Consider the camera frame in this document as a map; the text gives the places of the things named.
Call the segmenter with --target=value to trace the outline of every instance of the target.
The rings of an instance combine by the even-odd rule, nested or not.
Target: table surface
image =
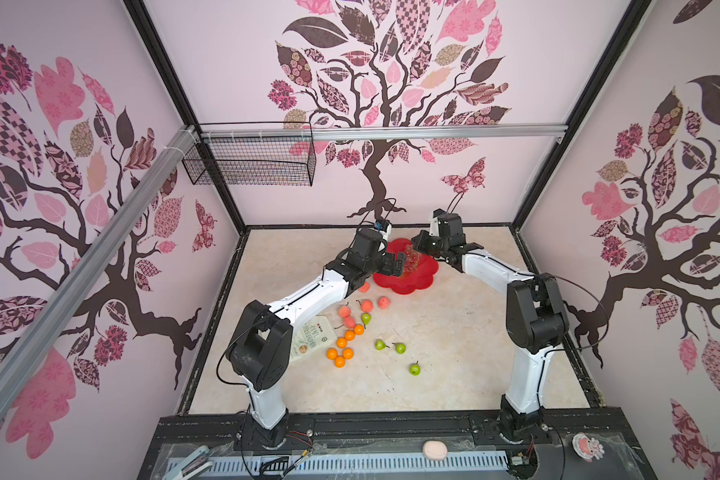
[[[401,228],[391,240],[411,238],[419,229]],[[496,257],[525,268],[514,238],[505,226],[465,227],[469,242]],[[232,284],[232,291],[202,370],[191,414],[245,410],[249,397],[240,386],[222,384],[216,363],[232,338],[243,307],[252,300],[273,302],[293,293],[322,270],[352,241],[354,229],[253,230]],[[350,342],[355,356],[342,369],[320,351],[293,362],[280,380],[283,400],[291,412],[391,412],[499,408],[509,385],[514,344],[505,327],[506,299],[479,280],[445,264],[426,290],[402,296],[373,283],[367,293],[347,298],[359,320],[355,300],[376,303],[387,296],[391,306],[374,308],[365,334]],[[340,326],[336,304],[322,315]],[[336,330],[338,336],[344,328]],[[403,355],[377,351],[374,342],[404,342]],[[547,408],[587,408],[588,404],[566,355],[552,355],[544,390]],[[419,376],[408,372],[418,362]],[[239,381],[227,360],[221,376]]]

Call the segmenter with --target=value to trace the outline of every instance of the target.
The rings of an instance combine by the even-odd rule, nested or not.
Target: pink wall
[[[656,3],[523,233],[601,298],[583,355],[658,477],[720,478],[720,0],[685,4]]]
[[[0,355],[181,125],[119,2],[13,3],[0,2]],[[216,192],[180,166],[0,425],[0,478],[135,476],[235,242]]]

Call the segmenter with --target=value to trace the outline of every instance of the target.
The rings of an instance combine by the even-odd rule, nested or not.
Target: butterfly
[[[474,162],[474,165],[472,165],[469,172],[467,172],[466,177],[462,177],[461,175],[447,175],[440,180],[445,182],[446,185],[453,187],[454,192],[457,194],[463,194],[469,190],[470,185],[472,187],[485,188],[485,185],[483,185],[485,175],[481,173],[483,170],[485,170],[485,157]]]
[[[213,234],[211,231],[218,220],[214,220],[211,214],[206,213],[205,207],[195,200],[195,212],[197,219],[200,221],[200,232],[195,235],[192,242],[192,252],[197,252],[201,248],[211,248],[213,246]]]

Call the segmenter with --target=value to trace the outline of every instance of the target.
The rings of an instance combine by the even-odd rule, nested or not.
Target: tree mural
[[[7,61],[11,55],[21,58],[20,64],[26,66],[14,47],[5,58],[0,56],[0,61]],[[20,80],[9,73],[4,69],[0,74],[0,94],[11,92],[6,78],[20,91],[33,80],[33,72],[22,74]],[[55,70],[42,65],[39,72],[34,72],[34,92],[50,124],[42,147],[28,122],[0,96],[0,238],[6,237],[7,244],[0,247],[0,278],[5,281],[13,277],[21,282],[10,289],[9,297],[0,299],[0,336],[32,323],[46,303],[18,290],[37,291],[38,284],[29,283],[32,281],[50,290],[58,289],[124,204],[125,188],[138,185],[134,173],[149,168],[156,156],[152,129],[148,128],[146,136],[137,140],[125,108],[115,117],[114,103],[104,87],[87,74],[80,74],[93,99],[88,105],[96,108],[92,118],[82,121],[84,112],[80,108],[86,108],[86,91],[75,84],[72,63],[58,57]],[[59,126],[69,120],[79,123],[72,128],[67,142],[58,138],[58,132]],[[119,360],[129,338],[156,334],[173,343],[178,386],[183,351],[194,349],[200,337],[190,337],[200,309],[179,323],[171,316],[145,311],[141,303],[141,294],[152,290],[150,278],[160,273],[149,258],[169,254],[176,246],[168,240],[178,227],[182,204],[181,197],[170,197],[176,176],[174,170],[106,267],[106,284],[80,305],[75,318],[83,322],[77,325],[80,322],[73,319],[72,327],[61,333],[75,336],[66,357],[82,383],[99,389],[99,368]],[[33,217],[32,206],[40,217]],[[201,231],[193,250],[212,245],[215,223],[197,202],[196,210]],[[17,340],[6,340],[0,346],[0,355],[9,352]]]
[[[640,124],[618,133],[619,159],[598,171],[606,183],[597,182],[582,201],[604,220],[592,236],[603,242],[601,257],[611,269],[600,300],[606,316],[626,289],[648,290],[641,307],[656,308],[657,328],[674,319],[682,323],[680,360],[691,371],[701,341],[689,315],[696,306],[707,332],[702,364],[720,390],[720,139],[703,135],[707,121],[720,126],[720,75],[690,83],[701,88],[703,116],[685,109],[673,89],[647,135]],[[683,179],[690,181],[683,185]],[[579,344],[582,336],[597,341],[607,322],[603,312],[567,309],[580,322],[574,329]],[[597,346],[592,350],[602,366]]]
[[[433,24],[438,20],[430,17],[430,0],[399,0],[394,6],[392,0],[336,1],[336,7],[329,0],[296,2],[321,16],[299,18],[284,31],[301,35],[310,48],[300,51],[287,46],[286,40],[276,45],[282,70],[296,86],[294,91],[287,81],[276,80],[269,92],[281,110],[289,110],[286,122],[309,121],[324,128],[482,125],[499,122],[509,111],[483,107],[509,87],[487,83],[502,60],[490,57],[502,35],[498,15],[484,21],[496,8],[495,0],[434,0],[441,5],[440,15],[450,10],[437,27]],[[329,15],[333,22],[326,18]],[[294,108],[300,101],[296,95],[307,108]],[[406,139],[316,142],[315,147],[317,153],[325,151],[326,164],[362,164],[373,196],[349,216],[372,211],[379,217],[384,211],[405,210],[386,200],[382,160],[409,162],[417,155],[435,162],[435,155],[455,154],[473,145],[468,138],[443,138],[427,145]],[[302,152],[295,148],[296,154]]]

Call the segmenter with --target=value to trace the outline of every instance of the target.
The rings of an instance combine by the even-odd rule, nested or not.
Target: robotic arm
[[[416,251],[444,260],[461,273],[472,275],[507,296],[507,332],[515,344],[512,377],[501,397],[499,428],[509,442],[519,442],[541,423],[544,384],[550,351],[568,331],[560,290],[555,278],[520,271],[477,244],[468,244],[461,217],[436,210],[430,231],[412,239]]]

